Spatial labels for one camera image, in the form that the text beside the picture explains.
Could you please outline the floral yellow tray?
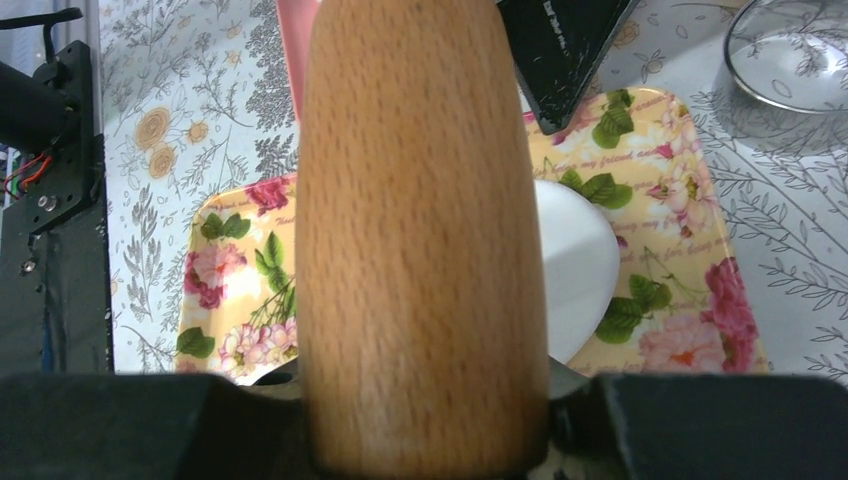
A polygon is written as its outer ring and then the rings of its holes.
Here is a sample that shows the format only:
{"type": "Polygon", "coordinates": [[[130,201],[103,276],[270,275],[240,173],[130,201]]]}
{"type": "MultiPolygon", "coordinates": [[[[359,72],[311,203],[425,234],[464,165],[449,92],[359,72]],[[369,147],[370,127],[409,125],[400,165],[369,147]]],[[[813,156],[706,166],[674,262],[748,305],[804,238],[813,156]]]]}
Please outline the floral yellow tray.
{"type": "MultiPolygon", "coordinates": [[[[584,100],[562,133],[525,117],[534,176],[608,219],[621,269],[581,349],[551,332],[579,373],[644,369],[763,373],[760,335],[686,105],[627,88],[584,100]]],[[[294,361],[297,178],[219,194],[192,222],[176,369],[249,385],[294,361]]]]}

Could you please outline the wooden double-ended rolling pin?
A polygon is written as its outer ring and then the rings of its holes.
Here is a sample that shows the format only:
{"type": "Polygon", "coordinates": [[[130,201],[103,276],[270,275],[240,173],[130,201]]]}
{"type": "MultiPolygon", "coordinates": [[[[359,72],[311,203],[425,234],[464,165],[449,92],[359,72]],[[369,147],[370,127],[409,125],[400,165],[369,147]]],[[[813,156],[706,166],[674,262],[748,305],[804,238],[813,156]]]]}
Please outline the wooden double-ended rolling pin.
{"type": "Polygon", "coordinates": [[[494,2],[320,5],[295,246],[320,471],[495,479],[543,461],[539,224],[494,2]]]}

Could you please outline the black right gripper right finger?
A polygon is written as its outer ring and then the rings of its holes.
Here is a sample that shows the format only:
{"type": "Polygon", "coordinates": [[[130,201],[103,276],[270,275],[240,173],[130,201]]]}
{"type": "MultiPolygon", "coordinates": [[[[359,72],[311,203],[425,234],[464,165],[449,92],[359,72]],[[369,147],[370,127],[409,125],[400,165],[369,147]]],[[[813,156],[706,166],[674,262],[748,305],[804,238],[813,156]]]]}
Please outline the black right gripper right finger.
{"type": "Polygon", "coordinates": [[[552,367],[533,479],[843,479],[847,390],[821,376],[552,367]]]}

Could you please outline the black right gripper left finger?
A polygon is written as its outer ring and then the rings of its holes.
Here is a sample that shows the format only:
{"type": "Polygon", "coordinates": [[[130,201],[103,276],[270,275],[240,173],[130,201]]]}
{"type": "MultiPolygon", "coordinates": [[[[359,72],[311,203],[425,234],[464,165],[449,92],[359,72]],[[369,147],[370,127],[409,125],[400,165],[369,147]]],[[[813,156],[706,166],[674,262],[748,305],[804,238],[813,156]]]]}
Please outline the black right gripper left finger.
{"type": "Polygon", "coordinates": [[[212,374],[20,374],[1,381],[5,479],[308,479],[293,384],[212,374]]]}

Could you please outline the white dough ball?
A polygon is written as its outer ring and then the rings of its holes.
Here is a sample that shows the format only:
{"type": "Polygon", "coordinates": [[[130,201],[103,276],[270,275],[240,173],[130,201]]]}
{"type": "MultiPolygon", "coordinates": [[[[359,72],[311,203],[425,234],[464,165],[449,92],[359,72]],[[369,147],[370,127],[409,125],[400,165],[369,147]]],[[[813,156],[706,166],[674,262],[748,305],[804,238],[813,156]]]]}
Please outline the white dough ball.
{"type": "Polygon", "coordinates": [[[544,267],[548,354],[574,358],[614,295],[619,246],[601,211],[556,182],[534,182],[544,267]]]}

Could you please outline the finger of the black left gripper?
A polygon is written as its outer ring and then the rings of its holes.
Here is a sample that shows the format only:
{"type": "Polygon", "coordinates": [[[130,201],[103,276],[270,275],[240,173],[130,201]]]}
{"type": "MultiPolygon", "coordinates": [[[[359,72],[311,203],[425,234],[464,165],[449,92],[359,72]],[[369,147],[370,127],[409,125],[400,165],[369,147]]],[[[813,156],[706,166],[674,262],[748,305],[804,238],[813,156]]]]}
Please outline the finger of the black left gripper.
{"type": "Polygon", "coordinates": [[[545,135],[562,132],[636,0],[503,0],[518,85],[545,135]]]}

